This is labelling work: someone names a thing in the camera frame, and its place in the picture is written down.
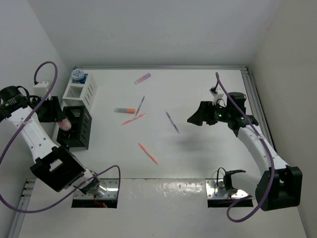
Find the pink cap glue bottle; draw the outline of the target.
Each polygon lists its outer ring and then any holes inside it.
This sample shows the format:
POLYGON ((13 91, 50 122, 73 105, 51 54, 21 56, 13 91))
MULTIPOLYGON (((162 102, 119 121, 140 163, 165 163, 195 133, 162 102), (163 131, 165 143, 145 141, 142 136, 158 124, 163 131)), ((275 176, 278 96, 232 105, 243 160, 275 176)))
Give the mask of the pink cap glue bottle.
POLYGON ((63 131, 69 131, 72 127, 71 122, 68 119, 63 119, 62 121, 59 121, 58 126, 63 131))

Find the orange cap grey marker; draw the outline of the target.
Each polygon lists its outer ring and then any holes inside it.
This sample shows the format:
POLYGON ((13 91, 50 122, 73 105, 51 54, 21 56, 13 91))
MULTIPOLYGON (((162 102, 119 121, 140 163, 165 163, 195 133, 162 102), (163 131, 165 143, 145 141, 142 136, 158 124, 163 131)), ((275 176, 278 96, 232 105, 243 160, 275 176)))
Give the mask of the orange cap grey marker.
POLYGON ((114 108, 114 112, 116 113, 126 113, 126 114, 135 114, 134 108, 114 108))

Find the purple highlighter marker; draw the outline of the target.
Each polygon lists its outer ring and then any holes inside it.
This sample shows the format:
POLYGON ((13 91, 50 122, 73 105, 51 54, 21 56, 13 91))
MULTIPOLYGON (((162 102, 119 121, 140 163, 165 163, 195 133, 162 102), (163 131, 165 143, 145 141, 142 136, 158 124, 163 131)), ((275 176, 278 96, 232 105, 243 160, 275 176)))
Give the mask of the purple highlighter marker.
POLYGON ((137 79, 134 84, 137 85, 141 82, 143 82, 144 80, 148 79, 149 77, 151 77, 151 74, 150 73, 147 73, 145 75, 143 75, 142 77, 140 77, 139 79, 137 79))

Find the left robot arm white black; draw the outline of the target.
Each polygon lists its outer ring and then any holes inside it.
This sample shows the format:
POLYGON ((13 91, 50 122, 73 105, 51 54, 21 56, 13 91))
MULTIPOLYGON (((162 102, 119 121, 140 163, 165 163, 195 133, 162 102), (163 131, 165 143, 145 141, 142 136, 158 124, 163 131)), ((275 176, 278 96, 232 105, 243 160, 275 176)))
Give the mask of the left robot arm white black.
POLYGON ((70 186, 79 187, 87 195, 101 197, 100 180, 64 146, 57 146, 44 131, 29 100, 16 86, 0 91, 0 120, 8 120, 20 131, 28 145, 34 165, 31 172, 53 190, 60 192, 70 186))

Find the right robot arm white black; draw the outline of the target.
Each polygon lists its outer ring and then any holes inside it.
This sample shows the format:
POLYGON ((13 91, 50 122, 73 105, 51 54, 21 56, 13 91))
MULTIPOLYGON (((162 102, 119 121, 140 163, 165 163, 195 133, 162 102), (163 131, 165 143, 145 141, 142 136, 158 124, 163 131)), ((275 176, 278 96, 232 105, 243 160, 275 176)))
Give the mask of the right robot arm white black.
POLYGON ((218 101, 201 101, 187 122, 197 126, 226 123, 256 162, 260 178, 249 176, 245 170, 226 171, 225 190, 247 192, 264 211, 296 207, 300 204, 303 174, 298 167, 288 165, 268 143, 257 120, 245 114, 245 101, 245 94, 239 92, 228 94, 225 107, 218 101))

